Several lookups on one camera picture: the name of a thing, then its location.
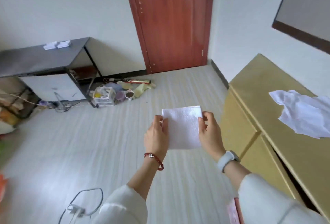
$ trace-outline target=person's left hand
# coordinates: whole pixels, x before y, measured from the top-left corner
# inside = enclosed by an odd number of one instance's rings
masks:
[[[147,153],[156,155],[163,162],[168,150],[168,120],[156,115],[144,136]]]

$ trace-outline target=wristwatch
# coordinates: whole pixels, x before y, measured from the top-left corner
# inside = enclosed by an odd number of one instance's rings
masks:
[[[230,161],[237,161],[241,162],[241,160],[238,158],[237,154],[235,154],[234,151],[226,151],[225,155],[222,156],[217,163],[218,168],[225,173],[224,168]]]

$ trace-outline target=black desk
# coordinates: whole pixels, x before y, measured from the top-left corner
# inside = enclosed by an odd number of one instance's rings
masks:
[[[43,48],[44,45],[39,45],[2,51],[0,52],[0,78],[67,73],[85,95],[86,99],[91,102],[91,105],[97,107],[97,105],[92,103],[92,98],[89,96],[89,89],[97,74],[100,77],[102,77],[102,74],[86,48],[89,39],[89,37],[85,37],[71,40],[69,47],[61,49],[45,50]],[[84,82],[80,82],[70,72],[72,63],[81,51],[86,52],[96,71],[95,75],[90,77],[90,83],[87,85],[86,79],[84,79]]]

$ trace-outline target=light gray floor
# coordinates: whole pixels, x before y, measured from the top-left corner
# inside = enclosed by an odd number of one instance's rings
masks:
[[[101,187],[108,197],[142,164],[143,135],[163,108],[201,105],[220,120],[227,90],[211,66],[144,78],[157,88],[136,100],[66,113],[45,110],[8,135],[6,141],[18,147],[3,168],[9,189],[0,223],[57,223],[82,189]],[[201,148],[170,150],[164,166],[147,199],[148,223],[229,223],[226,204],[237,193]],[[89,211],[99,200],[99,192],[90,192],[75,203]],[[67,214],[62,223],[70,219]]]

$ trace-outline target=red-brown door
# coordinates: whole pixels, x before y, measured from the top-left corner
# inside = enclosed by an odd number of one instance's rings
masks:
[[[152,73],[206,64],[207,0],[130,0],[142,29],[139,38]]]

